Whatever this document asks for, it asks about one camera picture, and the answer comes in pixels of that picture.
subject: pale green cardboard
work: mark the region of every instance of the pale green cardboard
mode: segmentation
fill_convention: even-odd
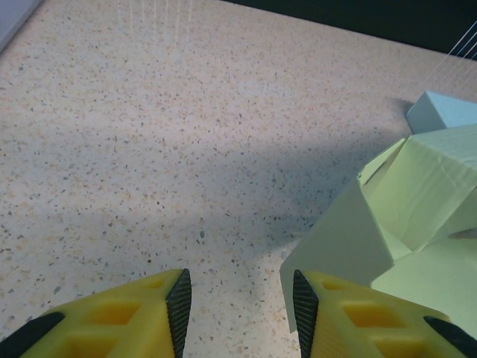
[[[477,336],[477,125],[401,139],[369,162],[280,269],[295,330],[295,269],[440,310]]]

